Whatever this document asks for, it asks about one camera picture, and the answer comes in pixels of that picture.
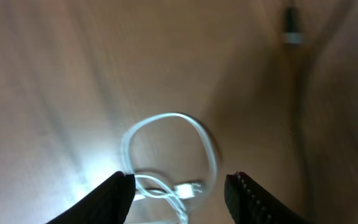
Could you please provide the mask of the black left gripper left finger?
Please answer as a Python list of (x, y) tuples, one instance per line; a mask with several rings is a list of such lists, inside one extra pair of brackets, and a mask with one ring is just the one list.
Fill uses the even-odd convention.
[(48, 224), (123, 224), (134, 196), (134, 175), (118, 171)]

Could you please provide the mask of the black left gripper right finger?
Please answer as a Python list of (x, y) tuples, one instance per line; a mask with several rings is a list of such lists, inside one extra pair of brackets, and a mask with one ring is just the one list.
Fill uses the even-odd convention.
[(308, 224), (244, 172), (226, 176), (224, 199), (235, 224)]

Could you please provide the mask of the black USB cable blue plug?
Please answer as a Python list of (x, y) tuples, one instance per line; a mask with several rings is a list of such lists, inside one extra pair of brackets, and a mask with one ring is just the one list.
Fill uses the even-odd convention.
[(287, 45), (301, 45), (303, 43), (299, 10), (294, 0), (288, 0), (284, 11), (283, 40)]

